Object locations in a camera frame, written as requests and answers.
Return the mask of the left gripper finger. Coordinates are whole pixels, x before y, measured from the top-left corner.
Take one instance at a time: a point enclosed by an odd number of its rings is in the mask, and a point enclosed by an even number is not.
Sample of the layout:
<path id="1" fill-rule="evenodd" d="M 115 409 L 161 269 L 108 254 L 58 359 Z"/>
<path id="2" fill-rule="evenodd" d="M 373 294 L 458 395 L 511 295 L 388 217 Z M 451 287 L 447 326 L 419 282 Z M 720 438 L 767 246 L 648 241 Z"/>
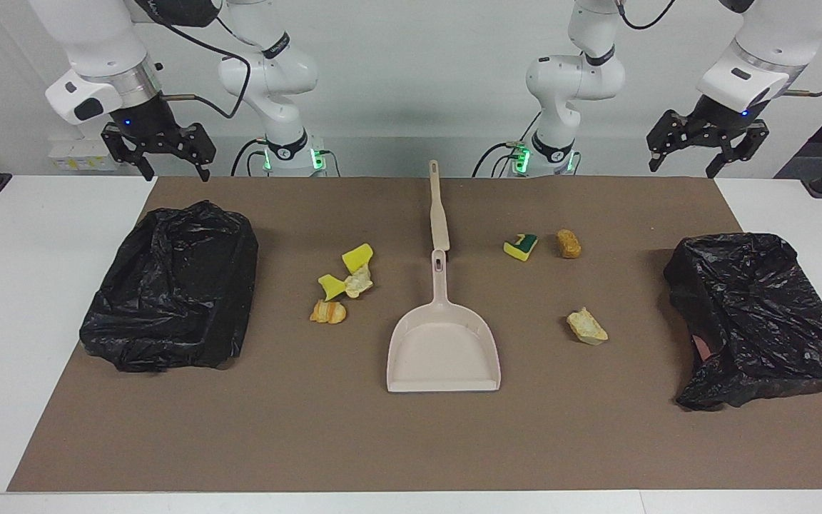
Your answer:
<path id="1" fill-rule="evenodd" d="M 650 152 L 649 170 L 657 172 L 666 156 L 694 144 L 694 137 L 687 128 L 688 119 L 669 109 L 653 125 L 646 135 Z"/>
<path id="2" fill-rule="evenodd" d="M 751 160 L 768 134 L 765 121 L 754 121 L 743 131 L 714 129 L 710 138 L 718 143 L 720 153 L 707 166 L 708 178 L 715 178 L 724 166 L 731 163 Z"/>

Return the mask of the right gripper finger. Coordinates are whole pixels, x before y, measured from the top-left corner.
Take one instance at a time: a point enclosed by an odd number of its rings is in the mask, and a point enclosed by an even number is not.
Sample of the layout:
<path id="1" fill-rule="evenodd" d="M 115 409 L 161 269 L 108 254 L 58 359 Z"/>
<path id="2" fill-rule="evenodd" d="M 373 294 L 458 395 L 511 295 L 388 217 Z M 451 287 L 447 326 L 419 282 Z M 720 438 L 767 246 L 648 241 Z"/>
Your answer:
<path id="1" fill-rule="evenodd" d="M 214 162 L 216 148 L 203 124 L 193 123 L 167 131 L 163 136 L 162 150 L 191 163 L 199 179 L 209 182 L 208 166 Z"/>
<path id="2" fill-rule="evenodd" d="M 154 179 L 156 173 L 146 157 L 146 142 L 133 139 L 133 146 L 127 146 L 128 141 L 115 123 L 105 124 L 102 129 L 102 141 L 114 161 L 135 167 L 146 181 Z"/>

